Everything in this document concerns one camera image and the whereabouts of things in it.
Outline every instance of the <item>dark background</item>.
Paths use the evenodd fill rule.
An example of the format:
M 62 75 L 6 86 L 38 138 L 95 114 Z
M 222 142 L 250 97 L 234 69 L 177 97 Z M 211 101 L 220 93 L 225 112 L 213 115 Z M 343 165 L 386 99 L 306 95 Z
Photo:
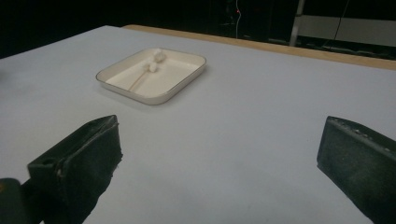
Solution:
M 340 17 L 347 0 L 306 0 L 304 14 Z M 239 0 L 238 37 L 287 45 L 298 0 Z M 350 0 L 346 17 L 396 20 L 394 0 Z M 235 0 L 0 0 L 0 58 L 103 26 L 141 24 L 235 37 Z

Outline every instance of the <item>white tray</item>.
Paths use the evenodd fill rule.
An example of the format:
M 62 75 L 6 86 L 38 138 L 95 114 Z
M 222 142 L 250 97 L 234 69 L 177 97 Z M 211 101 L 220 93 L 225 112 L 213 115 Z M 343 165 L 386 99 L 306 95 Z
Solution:
M 147 105 L 159 105 L 192 82 L 205 68 L 206 59 L 202 56 L 161 49 L 164 60 L 157 63 L 156 71 L 145 71 L 144 64 L 156 50 L 159 49 L 144 49 L 110 65 L 100 71 L 96 79 L 108 90 Z

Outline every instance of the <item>wooden table edge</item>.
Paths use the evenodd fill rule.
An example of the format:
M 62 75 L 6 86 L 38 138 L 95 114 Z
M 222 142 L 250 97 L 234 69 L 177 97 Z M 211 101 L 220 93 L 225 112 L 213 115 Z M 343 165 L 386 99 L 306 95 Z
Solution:
M 301 49 L 301 48 L 268 44 L 268 43 L 249 41 L 243 39 L 234 39 L 234 38 L 216 36 L 216 35 L 203 35 L 203 34 L 196 34 L 196 33 L 184 32 L 184 31 L 169 30 L 169 29 L 135 25 L 135 24 L 126 25 L 123 26 L 122 28 L 154 33 L 159 35 L 171 35 L 171 36 L 185 37 L 190 39 L 217 42 L 222 44 L 235 45 L 239 47 L 260 49 L 271 52 L 284 53 L 284 54 L 302 56 L 302 57 L 308 57 L 314 59 L 321 59 L 321 60 L 327 60 L 338 63 L 350 63 L 350 64 L 363 65 L 368 67 L 396 70 L 396 61 L 392 61 L 392 60 L 369 58 L 369 57 L 334 53 L 334 52 L 321 51 L 315 49 Z

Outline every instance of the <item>white table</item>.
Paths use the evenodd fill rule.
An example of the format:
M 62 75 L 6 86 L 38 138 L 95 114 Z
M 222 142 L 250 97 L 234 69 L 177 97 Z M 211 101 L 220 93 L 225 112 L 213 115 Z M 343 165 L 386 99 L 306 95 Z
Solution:
M 100 87 L 147 48 L 205 56 L 163 105 Z M 0 60 L 0 177 L 115 114 L 123 159 L 85 223 L 371 223 L 317 168 L 327 116 L 396 139 L 396 72 L 102 27 Z

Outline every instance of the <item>cable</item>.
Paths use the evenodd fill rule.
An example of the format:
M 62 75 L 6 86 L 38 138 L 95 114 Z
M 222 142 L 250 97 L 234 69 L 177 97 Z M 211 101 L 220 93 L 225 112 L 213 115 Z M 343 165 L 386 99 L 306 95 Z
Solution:
M 236 6 L 236 11 L 237 11 L 238 14 L 239 14 L 239 18 L 238 18 L 238 20 L 236 21 L 236 28 L 235 28 L 235 38 L 237 39 L 237 38 L 238 38 L 238 26 L 239 26 L 239 21 L 241 20 L 241 17 L 242 17 L 241 10 L 239 10 L 239 7 L 238 7 L 238 0 L 236 0 L 235 6 Z
M 340 17 L 340 20 L 338 21 L 338 25 L 337 25 L 337 29 L 335 30 L 335 35 L 334 35 L 334 39 L 332 40 L 332 42 L 331 42 L 331 45 L 330 45 L 330 47 L 329 47 L 329 50 L 332 50 L 332 44 L 334 43 L 334 41 L 335 41 L 335 39 L 337 38 L 337 36 L 338 36 L 338 30 L 340 29 L 340 25 L 341 25 L 341 20 L 345 17 L 345 15 L 346 15 L 346 12 L 347 12 L 347 6 L 349 5 L 349 0 L 347 0 L 346 1 L 346 6 L 345 6 L 345 8 L 344 8 L 344 12 L 343 12 L 343 15 Z

